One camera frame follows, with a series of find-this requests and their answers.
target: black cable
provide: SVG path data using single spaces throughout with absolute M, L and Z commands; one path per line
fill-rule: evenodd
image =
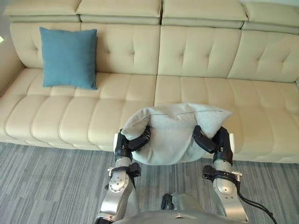
M 273 217 L 273 213 L 270 212 L 265 206 L 263 206 L 262 204 L 260 203 L 257 203 L 257 202 L 254 202 L 254 201 L 251 201 L 247 198 L 245 198 L 241 193 L 240 193 L 240 188 L 238 188 L 238 196 L 239 198 L 241 198 L 245 203 L 253 206 L 253 207 L 256 207 L 262 211 L 264 211 L 265 213 L 267 213 L 267 215 L 272 219 L 272 221 L 274 222 L 274 224 L 277 224 L 277 221 L 275 220 L 275 218 Z

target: floor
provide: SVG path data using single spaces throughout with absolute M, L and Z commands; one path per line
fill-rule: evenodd
M 1 224 L 92 224 L 105 196 L 112 153 L 0 143 Z M 211 183 L 202 179 L 209 159 L 173 166 L 141 165 L 136 187 L 142 211 L 158 210 L 165 193 L 183 191 L 213 213 Z M 234 162 L 244 174 L 241 192 L 261 202 L 279 224 L 299 224 L 299 164 Z M 253 224 L 270 224 L 244 204 Z

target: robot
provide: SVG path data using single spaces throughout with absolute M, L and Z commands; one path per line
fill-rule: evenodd
M 110 181 L 95 224 L 242 224 L 249 223 L 246 212 L 239 201 L 264 210 L 277 223 L 263 205 L 243 197 L 240 193 L 242 174 L 232 171 L 234 139 L 221 127 L 209 139 L 199 125 L 193 131 L 194 141 L 208 153 L 214 154 L 213 166 L 205 166 L 203 178 L 213 183 L 213 196 L 217 202 L 218 215 L 205 213 L 200 204 L 184 193 L 166 194 L 160 211 L 140 213 L 134 179 L 141 175 L 138 163 L 132 163 L 132 152 L 142 150 L 150 141 L 150 128 L 137 139 L 129 141 L 121 131 L 114 139 L 115 167 L 108 169 Z

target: sofa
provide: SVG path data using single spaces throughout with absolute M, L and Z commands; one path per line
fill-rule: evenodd
M 1 142 L 112 151 L 114 134 L 137 110 L 190 102 L 233 112 L 223 126 L 235 135 L 235 160 L 299 163 L 295 7 L 236 0 L 51 2 L 47 10 L 37 0 L 6 8 L 12 40 L 0 44 Z M 98 90 L 43 87 L 39 27 L 97 29 Z

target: sofa armrest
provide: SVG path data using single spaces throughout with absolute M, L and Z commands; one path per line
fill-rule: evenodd
M 24 68 L 11 37 L 0 43 L 0 96 Z

